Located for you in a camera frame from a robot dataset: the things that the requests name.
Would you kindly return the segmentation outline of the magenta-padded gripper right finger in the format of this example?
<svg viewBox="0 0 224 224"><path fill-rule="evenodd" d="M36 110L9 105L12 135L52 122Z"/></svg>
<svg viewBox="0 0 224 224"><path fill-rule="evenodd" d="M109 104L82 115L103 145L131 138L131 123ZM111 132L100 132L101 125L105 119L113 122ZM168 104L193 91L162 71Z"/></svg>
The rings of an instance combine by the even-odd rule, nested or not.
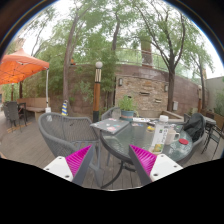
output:
<svg viewBox="0 0 224 224"><path fill-rule="evenodd" d="M179 164L165 154L155 155L134 145L129 145L129 155L142 186L182 169Z"/></svg>

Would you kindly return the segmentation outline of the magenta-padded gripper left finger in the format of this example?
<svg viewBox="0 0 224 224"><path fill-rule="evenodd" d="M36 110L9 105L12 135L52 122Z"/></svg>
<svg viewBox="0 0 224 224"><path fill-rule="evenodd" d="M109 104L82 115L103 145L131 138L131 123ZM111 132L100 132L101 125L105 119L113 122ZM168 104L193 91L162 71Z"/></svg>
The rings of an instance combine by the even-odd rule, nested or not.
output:
<svg viewBox="0 0 224 224"><path fill-rule="evenodd" d="M67 157L56 157L44 170L81 186L92 157L93 146L89 145Z"/></svg>

